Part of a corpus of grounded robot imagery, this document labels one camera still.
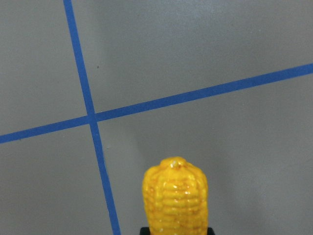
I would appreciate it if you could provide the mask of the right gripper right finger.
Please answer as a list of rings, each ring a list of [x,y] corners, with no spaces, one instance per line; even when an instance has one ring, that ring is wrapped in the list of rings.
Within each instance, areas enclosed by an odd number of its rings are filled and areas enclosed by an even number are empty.
[[[207,228],[207,235],[215,235],[215,232],[211,227]]]

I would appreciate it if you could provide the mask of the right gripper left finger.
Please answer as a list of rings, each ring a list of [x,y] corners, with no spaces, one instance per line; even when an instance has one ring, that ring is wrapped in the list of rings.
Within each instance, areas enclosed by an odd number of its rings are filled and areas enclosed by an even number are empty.
[[[151,235],[149,227],[140,228],[140,235]]]

